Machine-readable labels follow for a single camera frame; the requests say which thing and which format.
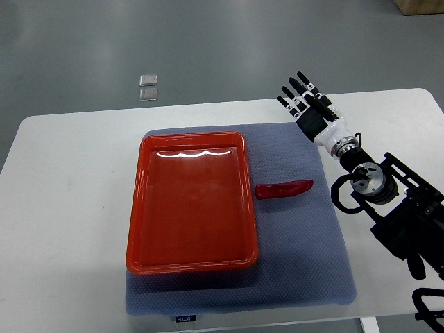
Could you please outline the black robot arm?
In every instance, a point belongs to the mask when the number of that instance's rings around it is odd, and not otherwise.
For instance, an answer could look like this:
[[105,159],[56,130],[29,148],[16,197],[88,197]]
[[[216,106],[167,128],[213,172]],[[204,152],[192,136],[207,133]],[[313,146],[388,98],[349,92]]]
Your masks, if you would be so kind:
[[322,146],[346,170],[330,189],[336,208],[365,212],[374,237],[405,261],[416,280],[429,264],[443,276],[443,194],[391,153],[376,162],[362,148],[361,133],[350,133],[340,110],[302,73],[289,78],[278,101],[303,134]]

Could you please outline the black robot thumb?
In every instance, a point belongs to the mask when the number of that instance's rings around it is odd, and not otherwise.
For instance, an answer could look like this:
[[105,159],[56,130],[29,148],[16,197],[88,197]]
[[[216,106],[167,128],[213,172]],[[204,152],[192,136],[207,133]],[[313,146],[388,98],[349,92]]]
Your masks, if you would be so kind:
[[304,96],[304,100],[306,100],[306,102],[325,120],[329,122],[334,122],[337,120],[337,115],[327,106],[325,106],[321,101],[319,101],[316,97],[310,94],[306,94]]

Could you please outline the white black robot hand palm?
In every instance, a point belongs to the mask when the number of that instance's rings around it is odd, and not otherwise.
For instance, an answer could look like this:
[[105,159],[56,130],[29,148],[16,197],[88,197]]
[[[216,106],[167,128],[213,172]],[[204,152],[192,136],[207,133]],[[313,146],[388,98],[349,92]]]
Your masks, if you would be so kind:
[[303,134],[318,146],[324,146],[327,151],[346,151],[351,149],[351,133],[346,129],[346,122],[341,112],[327,97],[318,100],[337,115],[337,120],[329,122],[322,118],[302,97],[298,98],[306,106],[304,112],[296,119],[296,124]]

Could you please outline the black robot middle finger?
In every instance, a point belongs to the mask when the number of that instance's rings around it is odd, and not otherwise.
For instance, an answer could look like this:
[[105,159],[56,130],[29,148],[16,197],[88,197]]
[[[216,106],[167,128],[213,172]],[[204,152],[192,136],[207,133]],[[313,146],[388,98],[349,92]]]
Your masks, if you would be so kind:
[[298,80],[289,77],[289,83],[306,102],[311,103],[314,100],[314,95]]

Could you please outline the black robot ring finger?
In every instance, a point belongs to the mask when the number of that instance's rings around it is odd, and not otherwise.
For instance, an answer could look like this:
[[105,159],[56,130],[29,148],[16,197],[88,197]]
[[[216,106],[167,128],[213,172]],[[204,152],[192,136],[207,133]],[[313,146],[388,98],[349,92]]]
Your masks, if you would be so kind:
[[292,100],[293,104],[300,112],[304,112],[307,109],[307,106],[301,100],[299,100],[289,88],[287,88],[286,86],[281,86],[281,90],[287,95],[289,99]]

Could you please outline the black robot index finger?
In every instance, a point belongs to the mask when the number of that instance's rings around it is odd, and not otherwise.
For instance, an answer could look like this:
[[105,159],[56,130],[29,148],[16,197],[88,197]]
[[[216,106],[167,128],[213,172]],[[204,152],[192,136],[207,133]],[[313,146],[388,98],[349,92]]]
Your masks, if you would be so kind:
[[308,79],[301,71],[297,72],[297,76],[304,83],[305,87],[316,97],[320,98],[323,95],[320,93],[318,88]]

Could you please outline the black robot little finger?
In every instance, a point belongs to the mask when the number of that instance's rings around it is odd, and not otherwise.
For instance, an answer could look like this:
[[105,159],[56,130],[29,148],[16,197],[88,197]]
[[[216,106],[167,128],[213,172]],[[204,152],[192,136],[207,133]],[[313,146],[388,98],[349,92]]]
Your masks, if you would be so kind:
[[289,112],[289,114],[297,119],[300,116],[300,112],[295,109],[292,105],[290,105],[283,97],[278,96],[277,100],[280,102],[280,104],[287,109],[287,111]]

